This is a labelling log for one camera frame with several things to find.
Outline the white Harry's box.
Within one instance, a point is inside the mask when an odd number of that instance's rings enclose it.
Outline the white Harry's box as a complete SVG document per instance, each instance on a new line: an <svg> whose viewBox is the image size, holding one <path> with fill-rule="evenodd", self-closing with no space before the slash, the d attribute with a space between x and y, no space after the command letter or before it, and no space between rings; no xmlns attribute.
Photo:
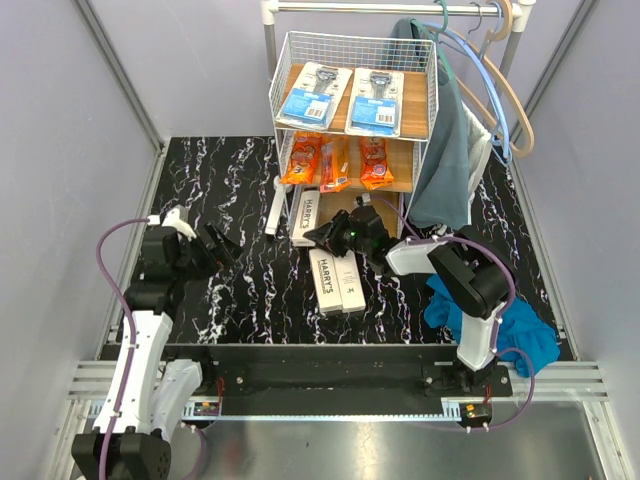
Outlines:
<svg viewBox="0 0 640 480"><path fill-rule="evenodd" d="M334 258L314 248L309 251L311 271L318 300L319 312L330 314L342 310L342 298L337 284Z"/></svg>
<svg viewBox="0 0 640 480"><path fill-rule="evenodd" d="M314 245L304 234L317 228L320 199L321 193L317 189L305 190L301 194L291 234L294 247L312 247Z"/></svg>

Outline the white H logo box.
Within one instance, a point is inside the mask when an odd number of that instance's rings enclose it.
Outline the white H logo box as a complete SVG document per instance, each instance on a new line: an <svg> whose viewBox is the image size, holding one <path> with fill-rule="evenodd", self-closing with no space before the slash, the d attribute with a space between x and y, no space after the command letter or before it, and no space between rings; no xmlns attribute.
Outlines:
<svg viewBox="0 0 640 480"><path fill-rule="evenodd" d="M348 251L344 257L335 257L334 267L341 295L342 312L353 313L364 310L366 302L355 253Z"/></svg>

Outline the orange razor bag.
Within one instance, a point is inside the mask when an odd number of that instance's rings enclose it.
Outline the orange razor bag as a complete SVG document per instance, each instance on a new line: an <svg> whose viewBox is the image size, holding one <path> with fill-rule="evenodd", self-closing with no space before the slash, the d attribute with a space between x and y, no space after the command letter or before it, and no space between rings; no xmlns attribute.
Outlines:
<svg viewBox="0 0 640 480"><path fill-rule="evenodd" d="M342 136L324 136L321 144L320 192L337 193L351 185L349 142Z"/></svg>
<svg viewBox="0 0 640 480"><path fill-rule="evenodd" d="M359 139L361 158L360 180L367 190L390 186L395 178L390 171L387 155L387 139L382 137L361 137Z"/></svg>
<svg viewBox="0 0 640 480"><path fill-rule="evenodd" d="M310 185L320 158L322 135L296 132L289 155L288 167L281 179L285 185Z"/></svg>

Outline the orange razor bag front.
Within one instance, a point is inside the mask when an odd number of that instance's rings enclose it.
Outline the orange razor bag front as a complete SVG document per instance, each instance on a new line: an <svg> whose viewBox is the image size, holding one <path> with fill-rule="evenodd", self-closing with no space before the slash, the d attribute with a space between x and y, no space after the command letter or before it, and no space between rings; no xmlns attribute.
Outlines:
<svg viewBox="0 0 640 480"><path fill-rule="evenodd" d="M320 192L337 193L351 185L349 142L342 136L324 136L321 144Z"/></svg>

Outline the blue razor blister pack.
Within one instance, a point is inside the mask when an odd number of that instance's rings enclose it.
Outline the blue razor blister pack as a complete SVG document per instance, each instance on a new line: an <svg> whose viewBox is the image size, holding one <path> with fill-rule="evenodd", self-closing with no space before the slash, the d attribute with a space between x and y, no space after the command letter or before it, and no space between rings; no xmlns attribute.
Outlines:
<svg viewBox="0 0 640 480"><path fill-rule="evenodd" d="M348 135L398 138L404 74L356 68L344 131Z"/></svg>

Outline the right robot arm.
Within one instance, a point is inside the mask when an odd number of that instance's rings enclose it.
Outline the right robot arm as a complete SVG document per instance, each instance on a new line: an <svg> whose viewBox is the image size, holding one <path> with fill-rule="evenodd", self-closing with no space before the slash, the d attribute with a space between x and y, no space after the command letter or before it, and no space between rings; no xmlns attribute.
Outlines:
<svg viewBox="0 0 640 480"><path fill-rule="evenodd" d="M457 358L445 369L445 381L470 397L488 387L499 326L515 298L515 283L512 269L474 227L466 225L447 237L400 240L389 234L374 207L360 206L338 211L303 237L336 257L360 254L378 274L437 275L462 311Z"/></svg>

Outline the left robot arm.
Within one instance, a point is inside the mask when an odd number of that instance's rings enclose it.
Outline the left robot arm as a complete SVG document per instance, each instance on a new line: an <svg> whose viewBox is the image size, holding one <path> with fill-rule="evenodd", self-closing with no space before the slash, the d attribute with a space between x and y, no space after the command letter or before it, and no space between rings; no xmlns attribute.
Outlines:
<svg viewBox="0 0 640 480"><path fill-rule="evenodd" d="M151 224L140 271L116 292L125 320L114 374L92 430L75 436L72 458L84 479L165 479L171 439L189 397L215 386L216 372L199 360L162 366L162 353L190 282L231 267L242 249L212 223Z"/></svg>

